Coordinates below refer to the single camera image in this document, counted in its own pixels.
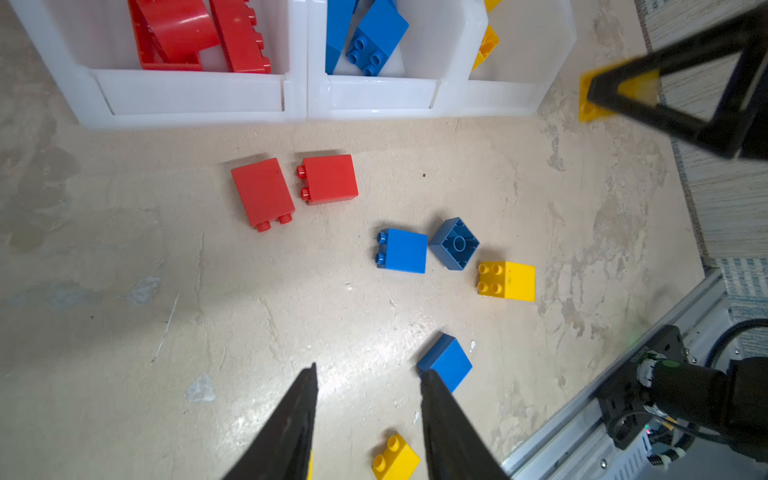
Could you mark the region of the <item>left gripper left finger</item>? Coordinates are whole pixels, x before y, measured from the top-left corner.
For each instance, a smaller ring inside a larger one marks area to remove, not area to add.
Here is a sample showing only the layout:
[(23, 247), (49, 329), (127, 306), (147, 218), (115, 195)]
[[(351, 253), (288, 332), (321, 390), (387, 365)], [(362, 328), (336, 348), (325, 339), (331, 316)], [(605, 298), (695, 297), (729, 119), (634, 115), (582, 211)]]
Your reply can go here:
[(303, 369), (224, 479), (307, 476), (318, 396), (316, 364)]

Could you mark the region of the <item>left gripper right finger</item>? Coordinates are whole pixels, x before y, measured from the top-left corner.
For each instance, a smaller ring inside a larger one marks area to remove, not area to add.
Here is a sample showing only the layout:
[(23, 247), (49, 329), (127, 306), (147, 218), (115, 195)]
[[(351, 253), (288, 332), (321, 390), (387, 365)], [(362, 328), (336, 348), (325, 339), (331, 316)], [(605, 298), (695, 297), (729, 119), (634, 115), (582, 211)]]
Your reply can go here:
[(437, 372), (421, 376), (423, 436), (430, 479), (508, 479)]

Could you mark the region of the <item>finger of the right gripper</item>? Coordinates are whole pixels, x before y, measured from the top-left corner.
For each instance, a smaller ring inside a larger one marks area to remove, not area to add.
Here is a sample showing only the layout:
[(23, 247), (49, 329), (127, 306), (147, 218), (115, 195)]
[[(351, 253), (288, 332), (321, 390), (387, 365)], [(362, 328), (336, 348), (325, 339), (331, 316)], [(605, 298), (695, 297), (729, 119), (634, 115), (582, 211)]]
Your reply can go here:
[(766, 158), (766, 6), (587, 73), (587, 120), (611, 114), (721, 158)]

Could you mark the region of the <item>small yellow brick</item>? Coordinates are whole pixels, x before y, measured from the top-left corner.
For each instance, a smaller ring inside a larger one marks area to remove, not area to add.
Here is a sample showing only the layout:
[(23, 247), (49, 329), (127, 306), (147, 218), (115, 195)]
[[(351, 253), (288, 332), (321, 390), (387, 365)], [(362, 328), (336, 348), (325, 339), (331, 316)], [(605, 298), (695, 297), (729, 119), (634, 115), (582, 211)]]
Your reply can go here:
[(420, 458), (403, 437), (390, 436), (384, 451), (374, 458), (372, 471), (377, 480), (409, 480), (420, 464)]

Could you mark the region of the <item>yellow studded brick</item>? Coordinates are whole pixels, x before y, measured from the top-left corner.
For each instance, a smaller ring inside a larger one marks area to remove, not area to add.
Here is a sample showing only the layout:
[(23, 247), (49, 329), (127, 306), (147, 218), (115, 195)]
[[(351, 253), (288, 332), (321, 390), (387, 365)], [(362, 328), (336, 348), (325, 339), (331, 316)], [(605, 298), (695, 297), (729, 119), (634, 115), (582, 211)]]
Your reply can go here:
[(482, 296), (536, 301), (536, 269), (513, 262), (481, 262), (477, 268), (477, 292)]

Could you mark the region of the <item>dark blue hollow brick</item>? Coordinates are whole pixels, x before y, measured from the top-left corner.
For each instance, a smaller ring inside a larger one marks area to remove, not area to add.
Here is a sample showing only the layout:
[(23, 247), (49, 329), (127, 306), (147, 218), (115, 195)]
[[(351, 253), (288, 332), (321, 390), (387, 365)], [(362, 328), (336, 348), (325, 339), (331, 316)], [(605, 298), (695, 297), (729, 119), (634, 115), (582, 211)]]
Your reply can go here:
[(479, 240), (459, 217), (444, 221), (428, 243), (448, 270), (457, 271), (466, 268), (479, 245)]

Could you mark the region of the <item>yellow hollow brick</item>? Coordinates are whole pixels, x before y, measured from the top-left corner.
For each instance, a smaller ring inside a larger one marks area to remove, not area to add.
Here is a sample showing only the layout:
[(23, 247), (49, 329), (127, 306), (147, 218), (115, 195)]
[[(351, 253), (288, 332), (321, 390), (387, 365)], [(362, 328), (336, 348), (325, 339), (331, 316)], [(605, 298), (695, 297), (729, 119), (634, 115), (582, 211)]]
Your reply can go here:
[(475, 71), (480, 65), (482, 65), (488, 59), (488, 57), (491, 55), (493, 50), (499, 45), (499, 43), (500, 43), (500, 39), (498, 35), (496, 34), (493, 27), (489, 25), (485, 31), (482, 42), (480, 44), (474, 65), (472, 67), (473, 71)]

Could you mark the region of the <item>blue large square brick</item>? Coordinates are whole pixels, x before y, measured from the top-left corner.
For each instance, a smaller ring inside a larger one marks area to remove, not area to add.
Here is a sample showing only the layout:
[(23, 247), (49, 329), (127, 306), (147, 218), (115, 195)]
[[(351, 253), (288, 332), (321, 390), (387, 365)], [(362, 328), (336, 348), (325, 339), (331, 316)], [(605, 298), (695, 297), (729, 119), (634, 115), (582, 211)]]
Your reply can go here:
[(364, 76), (378, 76), (409, 28), (395, 1), (374, 1), (347, 47), (347, 60)]

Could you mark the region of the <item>blue long studded brick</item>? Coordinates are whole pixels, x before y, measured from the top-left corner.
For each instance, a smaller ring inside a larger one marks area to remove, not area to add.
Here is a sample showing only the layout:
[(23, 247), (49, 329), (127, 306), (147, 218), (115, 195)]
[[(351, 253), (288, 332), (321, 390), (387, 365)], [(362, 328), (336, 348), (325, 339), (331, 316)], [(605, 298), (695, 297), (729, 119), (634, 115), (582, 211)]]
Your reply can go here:
[(332, 75), (344, 49), (358, 0), (328, 0), (325, 73)]

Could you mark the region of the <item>red long curved brick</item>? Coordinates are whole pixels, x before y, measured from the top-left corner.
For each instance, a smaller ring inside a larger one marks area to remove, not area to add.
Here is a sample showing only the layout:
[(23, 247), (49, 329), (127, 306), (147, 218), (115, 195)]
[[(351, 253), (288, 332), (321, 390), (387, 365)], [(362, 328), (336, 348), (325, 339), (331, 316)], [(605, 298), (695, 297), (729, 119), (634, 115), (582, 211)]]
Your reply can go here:
[(263, 53), (263, 36), (254, 29), (255, 10), (243, 0), (210, 0), (209, 5), (229, 70), (271, 74), (271, 61)]

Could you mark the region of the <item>yellow long brick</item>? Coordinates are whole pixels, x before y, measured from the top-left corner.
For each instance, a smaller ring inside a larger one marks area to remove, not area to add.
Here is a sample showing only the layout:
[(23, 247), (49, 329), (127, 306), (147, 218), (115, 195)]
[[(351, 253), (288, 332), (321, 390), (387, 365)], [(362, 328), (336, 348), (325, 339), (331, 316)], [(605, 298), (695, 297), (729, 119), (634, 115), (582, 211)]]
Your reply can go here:
[(310, 456), (308, 460), (308, 468), (307, 468), (307, 476), (306, 480), (312, 480), (313, 479), (313, 452), (310, 450)]

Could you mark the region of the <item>yellow tall brick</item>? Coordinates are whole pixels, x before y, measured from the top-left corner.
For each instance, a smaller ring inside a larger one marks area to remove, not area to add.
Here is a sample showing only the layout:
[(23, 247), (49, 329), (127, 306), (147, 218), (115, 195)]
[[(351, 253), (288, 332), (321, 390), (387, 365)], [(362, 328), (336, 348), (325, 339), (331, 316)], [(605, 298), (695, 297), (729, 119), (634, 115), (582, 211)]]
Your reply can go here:
[(488, 13), (492, 12), (503, 0), (485, 0), (485, 8)]

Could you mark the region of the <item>red square brick studs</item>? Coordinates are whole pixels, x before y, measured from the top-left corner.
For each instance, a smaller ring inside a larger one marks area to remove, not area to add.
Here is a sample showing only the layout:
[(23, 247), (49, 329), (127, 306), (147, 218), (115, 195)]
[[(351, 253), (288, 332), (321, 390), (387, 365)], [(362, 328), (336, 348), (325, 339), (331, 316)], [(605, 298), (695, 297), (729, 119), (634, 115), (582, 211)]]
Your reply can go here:
[(136, 2), (165, 60), (180, 62), (220, 43), (203, 1)]

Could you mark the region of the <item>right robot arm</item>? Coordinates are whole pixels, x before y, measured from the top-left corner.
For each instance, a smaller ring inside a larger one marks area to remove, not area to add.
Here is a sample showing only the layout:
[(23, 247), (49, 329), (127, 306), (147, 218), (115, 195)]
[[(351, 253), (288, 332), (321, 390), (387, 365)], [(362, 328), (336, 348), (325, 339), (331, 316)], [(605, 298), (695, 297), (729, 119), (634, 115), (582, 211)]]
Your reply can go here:
[[(708, 120), (662, 105), (661, 77), (736, 55), (725, 91)], [(581, 76), (579, 119), (628, 117), (673, 138), (732, 159), (767, 157), (767, 5), (723, 20), (642, 57)], [(764, 328), (764, 318), (739, 322), (715, 341), (703, 364), (683, 356), (680, 331), (665, 326), (598, 393), (608, 436), (626, 449), (654, 417), (680, 439), (651, 456), (656, 466), (682, 458), (696, 439), (730, 447), (757, 462), (767, 460), (767, 360), (716, 364), (741, 333)]]

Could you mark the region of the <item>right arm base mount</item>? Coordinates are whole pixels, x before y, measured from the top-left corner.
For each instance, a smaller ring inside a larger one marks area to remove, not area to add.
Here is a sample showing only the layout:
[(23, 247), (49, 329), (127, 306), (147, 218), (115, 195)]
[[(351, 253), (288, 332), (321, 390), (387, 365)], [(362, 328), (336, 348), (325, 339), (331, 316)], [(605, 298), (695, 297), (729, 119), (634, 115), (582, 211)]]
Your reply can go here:
[(663, 326), (620, 366), (597, 391), (608, 436), (620, 450), (626, 450), (651, 420), (645, 404), (649, 402), (638, 380), (638, 368), (648, 356), (686, 363), (680, 329)]

